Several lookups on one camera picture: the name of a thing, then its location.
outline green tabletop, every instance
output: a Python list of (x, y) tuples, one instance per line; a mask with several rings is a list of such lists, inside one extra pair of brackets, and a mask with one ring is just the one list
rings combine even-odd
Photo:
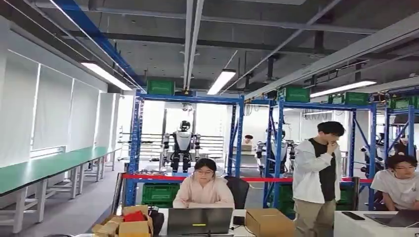
[(103, 157), (117, 149), (88, 147), (0, 168), (0, 197)]

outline laptop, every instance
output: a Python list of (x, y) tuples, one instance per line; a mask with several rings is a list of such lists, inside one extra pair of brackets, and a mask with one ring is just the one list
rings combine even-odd
[(397, 214), (364, 214), (364, 216), (389, 227), (419, 228), (419, 211), (400, 210)]
[(169, 209), (168, 235), (228, 234), (232, 208)]

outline pink sweater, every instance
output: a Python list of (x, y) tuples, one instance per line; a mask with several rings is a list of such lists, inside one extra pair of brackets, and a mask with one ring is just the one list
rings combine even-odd
[(193, 176), (187, 177), (180, 185), (176, 198), (173, 201), (174, 208), (211, 208), (230, 207), (234, 208), (234, 199), (227, 180), (216, 177), (204, 187)]

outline floor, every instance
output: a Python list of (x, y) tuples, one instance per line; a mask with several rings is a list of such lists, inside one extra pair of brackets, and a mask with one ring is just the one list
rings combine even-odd
[[(255, 167), (254, 160), (244, 160), (242, 176), (258, 177), (259, 174)], [(155, 166), (153, 163), (145, 163), (144, 167)], [(123, 164), (117, 163), (116, 171), (111, 172), (107, 167), (105, 178), (100, 182), (86, 179), (84, 193), (75, 199), (68, 199), (69, 194), (57, 194), (47, 200), (45, 206), (45, 219), (40, 224), (35, 223), (35, 217), (25, 214), (24, 230), (16, 235), (11, 234), (11, 227), (0, 226), (0, 237), (45, 237), (51, 234), (78, 235), (90, 233), (91, 227), (102, 222), (109, 216), (114, 193), (115, 181), (118, 171), (123, 171)], [(263, 183), (250, 183), (251, 188), (248, 192), (246, 208), (261, 208), (263, 197)], [(368, 199), (368, 191), (365, 189), (360, 196), (360, 203), (365, 203)], [(360, 205), (360, 210), (366, 210), (364, 205)]]

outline red object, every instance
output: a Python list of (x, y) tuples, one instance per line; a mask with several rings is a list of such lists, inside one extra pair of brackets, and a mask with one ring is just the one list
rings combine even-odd
[(124, 216), (124, 222), (146, 221), (146, 217), (142, 211), (136, 211)]
[[(182, 181), (186, 177), (176, 177), (176, 176), (164, 176), (164, 175), (147, 175), (147, 174), (124, 174), (123, 177), (125, 179), (157, 179), (157, 180), (174, 180), (174, 181)], [(242, 177), (244, 181), (247, 182), (282, 182), (291, 183), (293, 181), (292, 178), (249, 178), (249, 177)], [(345, 177), (342, 178), (343, 182), (351, 181), (351, 178)], [(360, 179), (360, 183), (371, 183), (372, 179)]]

